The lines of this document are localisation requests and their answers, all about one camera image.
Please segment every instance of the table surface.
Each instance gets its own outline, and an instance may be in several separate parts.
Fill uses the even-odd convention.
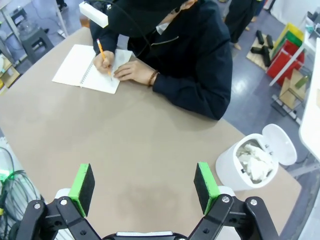
[[[0,101],[0,126],[27,174],[50,201],[72,185],[81,163],[90,162],[95,189],[88,220],[100,236],[190,234],[202,217],[196,163],[208,162],[221,184],[215,161],[244,135],[134,82],[122,82],[114,95],[51,82],[74,44],[92,45],[89,29],[52,49]],[[261,197],[280,233],[300,190],[280,167],[267,186],[236,195]]]
[[[312,73],[309,96],[305,106],[299,135],[302,143],[320,161],[320,108],[317,106],[317,91],[320,89],[320,38],[316,42],[314,68]]]

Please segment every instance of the hand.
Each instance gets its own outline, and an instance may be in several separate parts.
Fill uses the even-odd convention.
[[[120,81],[134,80],[138,83],[148,85],[152,74],[155,72],[148,65],[140,61],[129,61],[120,66],[115,72],[114,77]],[[157,75],[151,80],[150,84],[153,85]]]
[[[105,59],[102,57],[102,54],[99,53],[94,59],[93,64],[96,69],[102,74],[107,74],[111,70],[112,64],[115,61],[115,54],[111,51],[104,51]]]

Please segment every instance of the pencil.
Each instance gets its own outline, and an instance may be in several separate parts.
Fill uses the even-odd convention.
[[[101,53],[101,55],[102,55],[103,60],[106,60],[106,56],[105,56],[105,54],[104,54],[104,50],[102,49],[102,45],[101,45],[101,43],[100,43],[99,38],[96,40],[96,43],[98,44],[98,47],[99,47],[99,50],[100,50],[100,53]],[[110,72],[110,69],[109,69],[109,68],[108,68],[108,74],[109,74],[109,76],[111,76],[111,72]]]

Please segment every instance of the white wall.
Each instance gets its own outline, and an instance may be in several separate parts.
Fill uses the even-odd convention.
[[[320,7],[320,0],[275,0],[271,14],[285,25],[292,23],[299,27],[307,11],[314,13],[317,7]]]

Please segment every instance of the tissue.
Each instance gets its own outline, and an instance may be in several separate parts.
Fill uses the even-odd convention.
[[[275,168],[272,157],[261,148],[251,144],[244,146],[238,159],[253,183],[265,180]]]

